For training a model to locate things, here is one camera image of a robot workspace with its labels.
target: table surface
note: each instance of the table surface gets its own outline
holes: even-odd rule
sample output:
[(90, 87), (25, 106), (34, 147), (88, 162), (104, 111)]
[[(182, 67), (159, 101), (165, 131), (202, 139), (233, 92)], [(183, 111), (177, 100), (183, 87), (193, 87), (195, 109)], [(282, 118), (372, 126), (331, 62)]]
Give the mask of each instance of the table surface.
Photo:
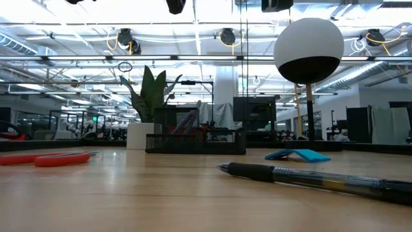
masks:
[[(412, 156), (343, 151), (319, 164), (102, 150), (88, 164), (0, 166), (0, 231), (411, 231), (412, 207), (231, 177), (222, 162), (412, 181)], [(44, 153), (36, 150), (0, 153)]]

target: snake plant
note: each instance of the snake plant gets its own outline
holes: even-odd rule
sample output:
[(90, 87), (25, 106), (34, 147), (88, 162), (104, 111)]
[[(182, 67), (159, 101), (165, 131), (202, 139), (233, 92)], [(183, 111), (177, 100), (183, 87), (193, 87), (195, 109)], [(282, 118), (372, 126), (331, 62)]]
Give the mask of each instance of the snake plant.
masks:
[(161, 72), (155, 78), (150, 68), (144, 66), (140, 95), (134, 91), (129, 81), (124, 77), (120, 76), (120, 82), (129, 89), (131, 105), (139, 114), (140, 120), (142, 122), (153, 122), (155, 108), (161, 108), (164, 105), (165, 96), (172, 92), (181, 76), (179, 75), (170, 86), (167, 86), (166, 71)]

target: pen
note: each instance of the pen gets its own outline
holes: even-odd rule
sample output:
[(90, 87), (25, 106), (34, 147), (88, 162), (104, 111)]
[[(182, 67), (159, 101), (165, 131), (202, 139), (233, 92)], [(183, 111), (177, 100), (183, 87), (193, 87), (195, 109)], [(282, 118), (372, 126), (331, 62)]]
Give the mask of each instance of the pen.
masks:
[(412, 205), (412, 182), (292, 170), (236, 162), (219, 164), (218, 169), (233, 176), (252, 180), (295, 184)]

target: black mesh organizer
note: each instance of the black mesh organizer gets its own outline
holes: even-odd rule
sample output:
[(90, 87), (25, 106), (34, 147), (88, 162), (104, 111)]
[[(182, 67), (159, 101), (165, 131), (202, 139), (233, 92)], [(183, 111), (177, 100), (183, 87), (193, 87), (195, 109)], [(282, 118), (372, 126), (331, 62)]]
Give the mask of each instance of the black mesh organizer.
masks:
[(154, 134), (191, 134), (199, 127), (199, 114), (197, 108), (165, 107), (154, 109)]
[(146, 135), (147, 153), (246, 154), (246, 133), (238, 130), (195, 128), (194, 134)]

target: white sphere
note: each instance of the white sphere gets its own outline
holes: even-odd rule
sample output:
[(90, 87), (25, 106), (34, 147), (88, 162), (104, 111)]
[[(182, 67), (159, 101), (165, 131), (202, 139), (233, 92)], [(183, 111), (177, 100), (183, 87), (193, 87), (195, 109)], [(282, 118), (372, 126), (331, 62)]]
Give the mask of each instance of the white sphere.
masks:
[(343, 51), (342, 33), (332, 22), (304, 18), (287, 26), (277, 38), (274, 60), (284, 78), (306, 84), (332, 74)]

